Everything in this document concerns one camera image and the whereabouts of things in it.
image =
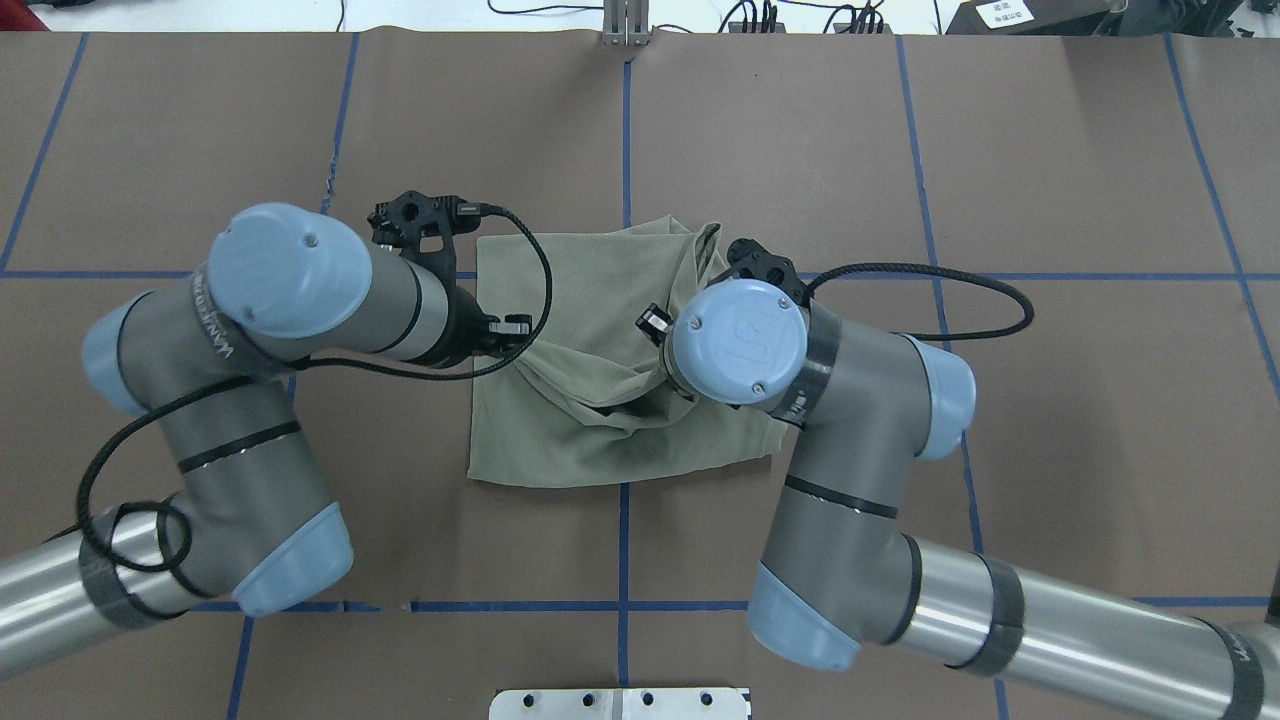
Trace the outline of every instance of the light blue joint cap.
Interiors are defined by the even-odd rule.
[[[924,345],[911,336],[924,374],[929,379],[929,439],[916,456],[920,460],[941,460],[960,445],[960,436],[973,423],[973,413],[978,406],[978,383],[973,378],[969,364],[959,355]]]
[[[84,345],[81,346],[81,364],[84,366],[88,383],[111,407],[134,418],[146,415],[147,409],[124,384],[124,370],[120,368],[120,331],[124,329],[124,319],[129,315],[129,310],[147,295],[150,292],[143,292],[93,323],[84,336]]]
[[[302,338],[340,325],[372,284],[365,241],[342,222],[284,202],[232,218],[209,252],[218,309],[270,337]]]
[[[804,314],[780,288],[733,279],[699,292],[671,331],[680,374],[721,402],[777,396],[800,374],[809,343]]]
[[[279,612],[337,583],[353,560],[351,536],[334,502],[262,559],[232,597],[250,618]]]
[[[764,647],[791,662],[840,673],[854,666],[863,644],[791,592],[763,562],[746,606],[746,624]]]

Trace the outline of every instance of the white floor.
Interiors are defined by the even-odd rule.
[[[344,31],[398,26],[425,31],[548,31],[600,28],[598,12],[548,12],[539,15],[499,15],[484,0],[346,0]],[[552,3],[593,5],[598,0],[493,0],[500,9]],[[815,0],[819,4],[838,4]],[[732,0],[652,0],[650,23],[676,23],[696,32],[716,32]],[[960,0],[938,0],[943,27]],[[1236,27],[1260,36],[1280,36],[1280,17],[1260,15],[1245,3],[1234,15]],[[35,5],[37,15],[58,31],[333,31],[342,14],[340,0],[97,0],[81,8],[55,10]],[[881,6],[896,33],[937,32],[932,0],[886,0]],[[787,32],[820,32],[829,10],[783,4],[778,22]]]

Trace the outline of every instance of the cloth fold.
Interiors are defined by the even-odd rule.
[[[539,234],[554,277],[550,319],[511,368],[474,380],[467,477],[596,486],[777,452],[783,423],[682,397],[634,324],[649,302],[677,314],[724,272],[719,229],[690,232],[667,217],[603,234]],[[536,316],[543,277],[524,236],[480,238],[476,274],[486,313]]]

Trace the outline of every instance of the green cloth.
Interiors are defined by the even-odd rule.
[[[467,477],[577,487],[680,475],[777,452],[786,425],[681,397],[636,329],[650,302],[675,315],[726,268],[719,225],[672,218],[604,234],[539,234],[554,278],[550,319],[512,366],[476,378]],[[477,243],[476,299],[493,315],[543,305],[524,236]]]

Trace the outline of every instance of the red object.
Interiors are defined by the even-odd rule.
[[[49,29],[22,0],[0,0],[0,29]]]

